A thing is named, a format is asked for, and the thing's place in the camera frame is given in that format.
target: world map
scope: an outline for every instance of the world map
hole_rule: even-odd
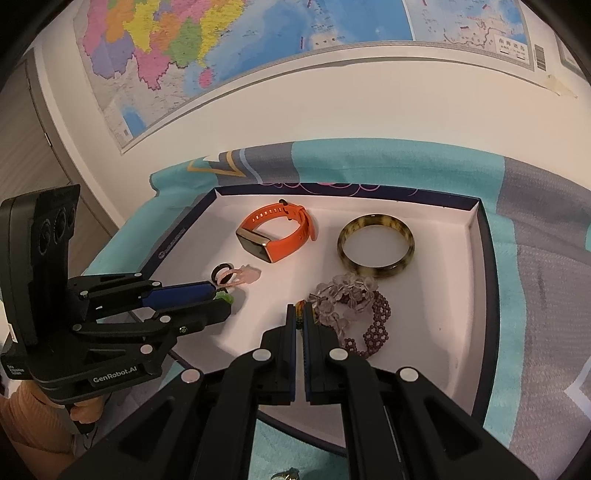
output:
[[[517,0],[83,0],[74,31],[121,148],[217,86],[327,48],[432,44],[531,68]]]

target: small gold object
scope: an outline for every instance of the small gold object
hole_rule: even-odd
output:
[[[276,473],[271,480],[300,480],[300,472],[295,468],[290,468],[287,472]]]

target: silver screw head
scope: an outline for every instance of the silver screw head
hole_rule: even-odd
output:
[[[195,370],[194,368],[189,368],[181,373],[181,380],[185,383],[195,383],[200,377],[199,370]]]
[[[271,358],[271,352],[269,350],[267,350],[266,348],[259,348],[258,350],[255,350],[252,353],[252,357],[257,362],[266,362],[267,360],[269,360]]]
[[[349,354],[347,353],[347,350],[345,350],[344,348],[333,348],[329,352],[329,356],[332,358],[332,360],[337,360],[340,362],[346,360]]]
[[[399,375],[405,382],[414,382],[418,380],[418,372],[414,368],[403,368]]]

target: gray cabinet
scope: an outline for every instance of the gray cabinet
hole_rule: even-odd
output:
[[[39,86],[32,53],[0,92],[0,202],[35,190],[80,184],[69,274],[80,275],[116,232],[67,154]]]

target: white tray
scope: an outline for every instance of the white tray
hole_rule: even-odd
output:
[[[207,373],[226,368],[236,356],[259,347],[264,331],[285,322],[288,304],[306,298],[318,283],[345,273],[336,252],[342,227],[360,215],[386,213],[409,226],[416,250],[405,271],[379,281],[379,291],[388,299],[392,316],[387,322],[388,342],[369,361],[388,371],[413,366],[464,410],[472,412],[481,377],[487,318],[481,215],[477,215],[482,206],[477,200],[470,210],[463,210],[411,203],[412,198],[411,202],[401,202],[283,195],[288,202],[308,209],[316,221],[318,239],[308,241],[280,262],[268,264],[242,249],[235,230],[251,212],[277,202],[279,195],[216,195],[152,278],[165,286],[202,281],[223,262],[236,267],[251,264],[262,271],[261,278],[232,292],[236,302],[225,323],[180,337],[175,353]],[[296,227],[294,222],[277,219],[260,230],[282,238]],[[406,248],[399,234],[382,227],[361,230],[346,247],[350,257],[368,265],[395,260]],[[370,322],[368,318],[351,330],[360,348],[365,347],[361,336]],[[340,407],[313,407],[305,401],[301,336],[297,338],[295,403],[289,407],[261,406],[260,410],[287,429],[304,433],[304,437],[344,447]]]

